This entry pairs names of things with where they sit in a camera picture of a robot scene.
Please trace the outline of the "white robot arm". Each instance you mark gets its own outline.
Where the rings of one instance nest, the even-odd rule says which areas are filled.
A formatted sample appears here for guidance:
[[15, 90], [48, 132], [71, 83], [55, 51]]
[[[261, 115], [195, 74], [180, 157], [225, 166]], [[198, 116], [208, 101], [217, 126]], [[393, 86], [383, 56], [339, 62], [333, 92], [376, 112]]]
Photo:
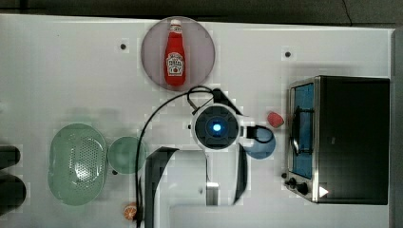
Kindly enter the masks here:
[[232, 206], [247, 188], [245, 149], [253, 145], [253, 124], [234, 108], [210, 104], [194, 114], [190, 126], [196, 149], [160, 147], [145, 161], [141, 228], [169, 228], [176, 206]]

